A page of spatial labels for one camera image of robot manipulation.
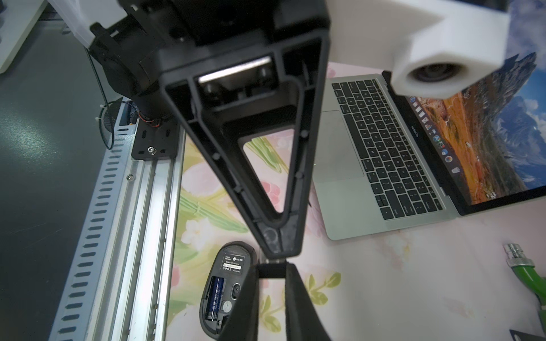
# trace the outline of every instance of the black wire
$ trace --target black wire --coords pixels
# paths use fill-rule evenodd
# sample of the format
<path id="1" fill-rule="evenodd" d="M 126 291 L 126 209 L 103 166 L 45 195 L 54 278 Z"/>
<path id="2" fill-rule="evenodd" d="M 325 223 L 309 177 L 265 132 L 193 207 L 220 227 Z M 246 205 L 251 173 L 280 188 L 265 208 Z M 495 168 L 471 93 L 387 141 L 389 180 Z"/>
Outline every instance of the black wire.
<path id="1" fill-rule="evenodd" d="M 99 78 L 99 75 L 97 73 L 97 69 L 95 68 L 95 64 L 93 63 L 93 60 L 91 59 L 91 54 L 89 53 L 89 50 L 86 49 L 85 47 L 84 47 L 84 49 L 85 49 L 85 53 L 87 54 L 87 59 L 89 59 L 89 64 L 91 64 L 91 68 L 93 69 L 93 73 L 95 74 L 95 78 L 97 79 L 97 83 L 99 84 L 100 93 L 101 93 L 101 95 L 103 97 L 103 100 L 104 100 L 104 108 L 102 108 L 100 110 L 99 122 L 98 122 L 99 123 L 100 138 L 103 140 L 103 143 L 106 146 L 106 149 L 111 150 L 114 147 L 114 122 L 112 120 L 112 115 L 108 114 L 108 119 L 110 120 L 110 126 L 112 127 L 112 143 L 110 144 L 110 146 L 108 146 L 108 142 L 106 141 L 106 138 L 104 137 L 104 132 L 103 132 L 103 129 L 102 129 L 102 126 L 103 126 L 102 114 L 104 112 L 104 109 L 106 109 L 106 112 L 108 112 L 109 105 L 112 102 L 108 102 L 108 100 L 106 99 L 106 95 L 104 94 L 104 88 L 102 86 L 102 83 L 100 82 L 100 78 Z"/>

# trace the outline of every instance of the laptop screen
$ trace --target laptop screen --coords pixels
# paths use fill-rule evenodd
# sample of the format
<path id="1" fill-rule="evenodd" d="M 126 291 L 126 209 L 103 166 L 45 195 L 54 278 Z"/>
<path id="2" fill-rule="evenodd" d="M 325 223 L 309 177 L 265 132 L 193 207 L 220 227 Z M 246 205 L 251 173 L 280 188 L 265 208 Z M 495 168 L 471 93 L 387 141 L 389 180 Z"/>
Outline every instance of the laptop screen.
<path id="1" fill-rule="evenodd" d="M 449 99 L 407 100 L 469 205 L 546 184 L 546 56 L 515 54 Z"/>

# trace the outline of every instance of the keyboard key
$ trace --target keyboard key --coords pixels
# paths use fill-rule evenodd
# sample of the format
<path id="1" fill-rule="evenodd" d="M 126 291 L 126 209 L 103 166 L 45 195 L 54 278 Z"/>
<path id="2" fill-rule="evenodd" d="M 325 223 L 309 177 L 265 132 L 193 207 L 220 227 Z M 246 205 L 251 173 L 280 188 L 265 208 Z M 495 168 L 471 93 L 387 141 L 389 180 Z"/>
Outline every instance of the keyboard key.
<path id="1" fill-rule="evenodd" d="M 426 210 L 428 212 L 436 212 L 438 209 L 436 208 L 436 205 L 434 204 L 434 201 L 430 197 L 429 194 L 423 194 L 421 196 L 421 199 L 423 199 L 423 203 L 425 204 Z"/>
<path id="2" fill-rule="evenodd" d="M 396 141 L 402 141 L 402 139 L 400 138 L 400 134 L 398 134 L 398 133 L 391 133 L 390 137 L 392 137 L 393 141 L 395 141 L 395 142 Z"/>
<path id="3" fill-rule="evenodd" d="M 411 180 L 413 180 L 414 182 L 419 182 L 421 181 L 421 175 L 419 175 L 418 172 L 410 172 L 409 173 L 409 176 L 411 177 Z"/>
<path id="4" fill-rule="evenodd" d="M 440 201 L 438 199 L 434 199 L 434 203 L 436 204 L 436 208 L 438 208 L 438 210 L 443 210 L 442 205 L 440 204 Z"/>
<path id="5" fill-rule="evenodd" d="M 372 135 L 372 140 L 373 140 L 374 142 L 379 142 L 379 141 L 381 141 L 381 136 L 379 135 L 379 133 L 371 133 L 371 135 Z"/>
<path id="6" fill-rule="evenodd" d="M 387 148 L 394 147 L 393 139 L 384 139 L 383 143 L 385 143 L 385 147 Z"/>
<path id="7" fill-rule="evenodd" d="M 351 91 L 352 91 L 353 93 L 360 92 L 360 89 L 358 88 L 356 82 L 349 82 L 349 88 L 351 89 Z"/>
<path id="8" fill-rule="evenodd" d="M 404 161 L 408 161 L 408 160 L 411 160 L 411 156 L 410 154 L 407 152 L 407 151 L 401 151 L 400 152 L 400 157 L 402 158 L 402 160 Z"/>
<path id="9" fill-rule="evenodd" d="M 385 161 L 385 169 L 387 172 L 392 172 L 396 170 L 396 167 L 394 166 L 392 161 Z"/>
<path id="10" fill-rule="evenodd" d="M 409 199 L 411 201 L 419 201 L 421 200 L 421 197 L 419 196 L 419 193 L 417 193 L 416 190 L 412 189 L 408 191 Z"/>
<path id="11" fill-rule="evenodd" d="M 405 193 L 406 190 L 404 189 L 404 185 L 401 184 L 400 182 L 399 183 L 395 183 L 393 184 L 394 186 L 394 190 L 396 191 L 396 193 L 398 194 L 402 194 L 402 193 Z"/>
<path id="12" fill-rule="evenodd" d="M 417 191 L 421 194 L 428 193 L 429 190 L 426 188 L 425 184 L 422 182 L 418 182 L 415 184 L 415 187 L 417 187 Z"/>
<path id="13" fill-rule="evenodd" d="M 383 167 L 383 162 L 379 158 L 373 158 L 372 163 L 375 168 Z"/>
<path id="14" fill-rule="evenodd" d="M 383 194 L 381 195 L 376 195 L 376 201 L 377 201 L 377 205 L 379 207 L 383 207 L 383 206 L 386 206 L 389 204 L 389 202 L 387 201 L 387 197 L 384 196 Z"/>
<path id="15" fill-rule="evenodd" d="M 372 164 L 372 160 L 370 159 L 364 159 L 362 160 L 362 166 L 364 166 L 364 170 L 366 172 L 371 172 L 373 171 L 373 164 Z"/>
<path id="16" fill-rule="evenodd" d="M 357 81 L 357 86 L 360 90 L 366 90 L 366 85 L 363 81 Z"/>
<path id="17" fill-rule="evenodd" d="M 396 167 L 403 167 L 404 166 L 404 162 L 402 161 L 401 158 L 394 158 L 393 162 L 394 162 L 394 165 Z"/>
<path id="18" fill-rule="evenodd" d="M 396 150 L 396 148 L 389 148 L 389 155 L 393 158 L 397 157 L 399 154 L 398 154 L 398 151 Z"/>
<path id="19" fill-rule="evenodd" d="M 384 138 L 384 139 L 388 139 L 388 138 L 390 138 L 390 134 L 389 134 L 389 132 L 388 132 L 388 131 L 386 131 L 386 130 L 384 130 L 384 129 L 383 129 L 383 130 L 381 130 L 381 131 L 380 131 L 379 133 L 381 134 L 381 137 L 382 137 L 382 138 Z"/>
<path id="20" fill-rule="evenodd" d="M 379 178 L 375 172 L 366 173 L 366 176 L 368 177 L 368 181 L 370 181 L 370 183 L 379 181 Z"/>
<path id="21" fill-rule="evenodd" d="M 420 201 L 419 202 L 414 202 L 413 207 L 415 207 L 415 211 L 417 212 L 417 214 L 426 213 L 425 205 L 423 205 L 423 203 L 420 202 Z"/>
<path id="22" fill-rule="evenodd" d="M 358 133 L 357 126 L 354 124 L 353 117 L 351 115 L 344 115 L 343 117 L 345 118 L 345 122 L 347 123 L 347 127 L 349 128 L 349 133 L 353 139 L 354 145 L 357 148 L 358 156 L 361 159 L 367 159 L 368 153 L 366 152 L 366 148 L 362 143 L 362 139 L 360 138 L 360 134 Z"/>
<path id="23" fill-rule="evenodd" d="M 387 148 L 383 142 L 376 142 L 376 148 L 378 151 L 386 151 Z"/>
<path id="24" fill-rule="evenodd" d="M 403 179 L 402 183 L 404 184 L 404 187 L 406 187 L 406 189 L 415 188 L 415 185 L 413 184 L 413 181 L 410 178 Z"/>
<path id="25" fill-rule="evenodd" d="M 389 201 L 390 207 L 393 209 L 394 216 L 397 218 L 403 217 L 404 211 L 402 210 L 402 206 L 400 205 L 400 202 L 398 201 L 398 197 L 396 196 L 396 193 L 393 190 L 388 190 L 385 192 L 385 195 L 387 196 L 387 200 Z"/>
<path id="26" fill-rule="evenodd" d="M 341 108 L 341 112 L 343 112 L 343 113 L 350 113 L 351 112 L 351 110 L 349 109 L 349 106 L 347 104 L 340 105 L 340 108 Z"/>
<path id="27" fill-rule="evenodd" d="M 377 152 L 377 149 L 375 148 L 368 148 L 368 154 L 373 158 L 379 156 L 379 153 Z"/>
<path id="28" fill-rule="evenodd" d="M 381 188 L 381 185 L 378 183 L 373 183 L 372 185 L 372 191 L 374 194 L 381 194 L 383 193 L 383 189 Z"/>
<path id="29" fill-rule="evenodd" d="M 406 150 L 406 145 L 401 141 L 395 142 L 394 145 L 396 146 L 396 149 L 398 149 L 399 151 Z"/>
<path id="30" fill-rule="evenodd" d="M 393 188 L 393 184 L 390 183 L 389 179 L 381 179 L 381 186 L 384 190 Z"/>
<path id="31" fill-rule="evenodd" d="M 410 177 L 410 174 L 408 173 L 408 171 L 404 167 L 398 168 L 396 170 L 398 171 L 398 174 L 400 175 L 401 178 Z"/>
<path id="32" fill-rule="evenodd" d="M 390 172 L 389 173 L 389 179 L 390 179 L 391 182 L 399 182 L 400 181 L 400 177 L 398 176 L 397 172 Z"/>
<path id="33" fill-rule="evenodd" d="M 402 194 L 398 196 L 398 200 L 400 200 L 400 204 L 402 205 L 402 209 L 404 210 L 404 213 L 407 216 L 414 216 L 415 210 L 413 209 L 413 205 L 411 204 L 410 199 L 406 194 Z"/>
<path id="34" fill-rule="evenodd" d="M 381 214 L 383 215 L 383 219 L 389 220 L 393 219 L 393 212 L 390 210 L 390 207 L 382 207 L 381 208 Z"/>
<path id="35" fill-rule="evenodd" d="M 407 170 L 410 172 L 417 170 L 417 167 L 415 167 L 415 163 L 413 163 L 413 161 L 406 161 L 404 164 L 406 165 Z"/>
<path id="36" fill-rule="evenodd" d="M 372 139 L 364 139 L 364 146 L 366 146 L 366 148 L 371 148 L 371 147 L 373 147 L 374 144 L 373 144 Z"/>
<path id="37" fill-rule="evenodd" d="M 387 175 L 387 171 L 385 170 L 385 168 L 378 168 L 376 170 L 376 173 L 377 173 L 377 176 L 380 178 L 380 179 L 384 179 L 384 178 L 387 178 L 389 177 Z"/>
<path id="38" fill-rule="evenodd" d="M 345 97 L 353 96 L 353 92 L 351 91 L 351 88 L 349 88 L 349 84 L 347 84 L 346 82 L 343 82 L 343 83 L 340 83 L 340 85 L 341 85 L 341 90 L 343 90 L 343 94 L 345 95 Z"/>
<path id="39" fill-rule="evenodd" d="M 381 157 L 381 159 L 383 161 L 388 161 L 390 160 L 390 155 L 388 152 L 379 152 L 379 156 Z"/>

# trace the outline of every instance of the silver laptop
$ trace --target silver laptop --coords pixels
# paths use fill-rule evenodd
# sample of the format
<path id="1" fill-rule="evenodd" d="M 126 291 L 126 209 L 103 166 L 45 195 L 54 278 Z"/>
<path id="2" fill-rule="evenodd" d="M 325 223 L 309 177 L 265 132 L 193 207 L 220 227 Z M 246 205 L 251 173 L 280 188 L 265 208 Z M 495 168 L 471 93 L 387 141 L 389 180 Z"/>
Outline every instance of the silver laptop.
<path id="1" fill-rule="evenodd" d="M 472 95 L 399 97 L 378 74 L 328 79 L 313 169 L 328 237 L 440 222 L 544 195 L 546 187 L 521 180 L 505 146 L 485 141 L 495 122 L 465 126 L 463 117 L 474 113 L 457 110 Z M 502 175 L 489 169 L 493 163 Z"/>

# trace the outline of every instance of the slotted metal channel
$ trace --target slotted metal channel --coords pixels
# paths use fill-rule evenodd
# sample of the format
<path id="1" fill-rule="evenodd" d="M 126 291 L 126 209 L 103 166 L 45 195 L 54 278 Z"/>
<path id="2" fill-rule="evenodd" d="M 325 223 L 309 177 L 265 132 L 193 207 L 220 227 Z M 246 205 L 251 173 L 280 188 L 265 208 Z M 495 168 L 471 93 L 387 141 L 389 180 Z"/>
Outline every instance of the slotted metal channel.
<path id="1" fill-rule="evenodd" d="M 168 294 L 184 133 L 175 160 L 133 160 L 136 126 L 119 126 L 124 110 L 125 104 L 114 128 L 114 148 L 106 151 L 100 168 L 49 341 L 153 338 L 157 303 Z"/>

